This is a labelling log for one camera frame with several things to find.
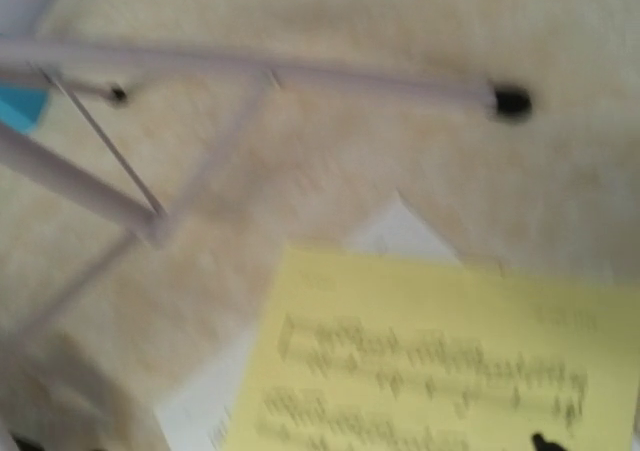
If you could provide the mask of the white perforated music stand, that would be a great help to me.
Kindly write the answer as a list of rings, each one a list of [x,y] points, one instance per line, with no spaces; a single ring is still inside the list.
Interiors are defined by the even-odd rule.
[[[471,255],[534,264],[524,201],[506,183],[522,153],[517,131],[463,104],[286,83],[268,85],[263,109],[226,143],[225,124],[261,85],[178,72],[125,110],[94,106],[165,207],[209,152],[217,158],[164,243],[92,279],[65,328],[102,336],[148,322],[202,339],[232,333],[255,312],[284,239],[335,239],[393,188]]]

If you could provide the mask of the yellow sheet music page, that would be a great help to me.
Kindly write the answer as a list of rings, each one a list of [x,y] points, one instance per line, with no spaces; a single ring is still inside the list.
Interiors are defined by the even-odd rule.
[[[290,248],[228,450],[628,450],[639,293]]]

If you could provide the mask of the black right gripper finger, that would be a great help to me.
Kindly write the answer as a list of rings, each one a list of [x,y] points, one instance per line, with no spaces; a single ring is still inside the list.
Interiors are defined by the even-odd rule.
[[[566,451],[566,448],[555,441],[547,440],[541,433],[531,436],[532,445],[535,451]]]

